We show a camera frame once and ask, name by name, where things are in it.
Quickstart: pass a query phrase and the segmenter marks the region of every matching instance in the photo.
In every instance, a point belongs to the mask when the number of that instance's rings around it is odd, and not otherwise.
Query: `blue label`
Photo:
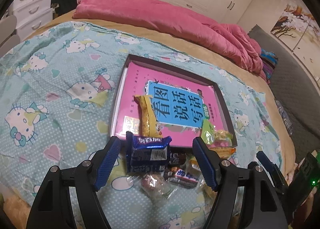
[[[148,94],[159,122],[199,128],[205,118],[202,98],[193,92],[149,81]]]

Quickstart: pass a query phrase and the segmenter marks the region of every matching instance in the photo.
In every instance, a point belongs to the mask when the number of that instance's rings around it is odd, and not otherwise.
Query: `beige bed sheet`
[[[39,28],[36,32],[34,32],[31,35],[31,37],[38,35],[46,31],[47,29],[53,26],[56,26],[60,23],[72,21],[73,13],[74,11],[71,11],[67,14],[64,14],[54,19],[49,24],[43,26],[42,28]],[[145,37],[150,40],[165,44],[176,50],[186,52],[187,54],[192,55],[193,57],[196,57],[198,59],[204,60],[213,65],[216,65],[221,69],[224,69],[234,74],[239,79],[241,79],[246,85],[254,88],[257,92],[264,92],[266,94],[266,107],[267,107],[269,116],[271,118],[272,125],[280,138],[282,157],[284,161],[284,164],[282,166],[282,173],[286,175],[292,170],[295,162],[294,145],[291,138],[288,135],[288,132],[284,126],[282,118],[278,112],[276,103],[274,101],[273,93],[271,92],[267,83],[261,77],[253,75],[248,71],[241,69],[240,67],[236,66],[234,63],[229,61],[228,59],[220,56],[215,52],[212,52],[197,44],[190,43],[186,40],[173,37],[169,34],[159,33],[157,31],[149,30],[142,27],[118,24],[118,23],[104,21],[104,20],[77,19],[73,21],[86,21],[95,25],[99,25],[102,27],[110,28],[110,29],[117,29],[119,31],[127,32],[136,36]]]

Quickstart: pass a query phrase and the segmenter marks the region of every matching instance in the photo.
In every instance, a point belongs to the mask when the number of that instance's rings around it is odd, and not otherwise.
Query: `light blue blanket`
[[[105,146],[115,87],[129,53],[218,83],[238,141],[230,160],[246,167],[263,149],[281,167],[279,138],[263,93],[223,69],[162,44],[89,23],[66,22],[0,59],[0,172],[5,185],[32,204],[50,166],[77,166]],[[202,192],[184,188],[178,188],[165,206],[154,206],[126,182],[121,156],[98,197],[114,229],[202,228],[210,210]],[[71,199],[80,223],[74,190]],[[240,205],[237,201],[235,212]]]

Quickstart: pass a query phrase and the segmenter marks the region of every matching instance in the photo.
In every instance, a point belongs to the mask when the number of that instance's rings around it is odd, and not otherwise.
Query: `blue gripper pad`
[[[93,179],[93,189],[97,192],[101,187],[105,186],[112,168],[120,153],[120,140],[113,136],[104,149],[95,153],[92,158],[93,167],[91,177]]]
[[[257,152],[257,159],[269,173],[272,173],[275,170],[274,164],[270,161],[270,159],[263,151]]]
[[[215,151],[209,150],[200,137],[193,140],[192,149],[206,184],[216,191],[221,181],[220,157]]]

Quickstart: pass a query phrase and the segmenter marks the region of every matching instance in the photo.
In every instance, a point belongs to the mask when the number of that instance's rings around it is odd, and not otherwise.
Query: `blue snack wrapper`
[[[150,138],[126,133],[129,172],[162,172],[170,160],[171,137]]]

